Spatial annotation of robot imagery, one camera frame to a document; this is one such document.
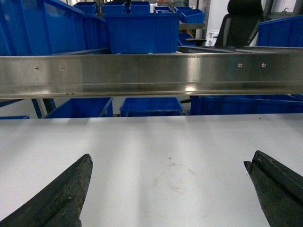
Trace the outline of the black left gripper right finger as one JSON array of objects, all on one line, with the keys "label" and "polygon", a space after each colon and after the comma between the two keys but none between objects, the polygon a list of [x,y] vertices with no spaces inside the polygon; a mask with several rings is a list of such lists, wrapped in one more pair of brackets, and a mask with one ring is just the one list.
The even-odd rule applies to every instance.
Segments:
[{"label": "black left gripper right finger", "polygon": [[303,177],[257,150],[244,166],[271,227],[303,225]]}]

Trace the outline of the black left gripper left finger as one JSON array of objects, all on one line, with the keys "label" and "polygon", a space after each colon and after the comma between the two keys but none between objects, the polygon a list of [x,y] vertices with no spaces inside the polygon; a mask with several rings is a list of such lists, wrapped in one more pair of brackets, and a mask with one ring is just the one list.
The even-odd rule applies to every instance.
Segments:
[{"label": "black left gripper left finger", "polygon": [[93,162],[83,155],[43,190],[0,221],[2,227],[81,227]]}]

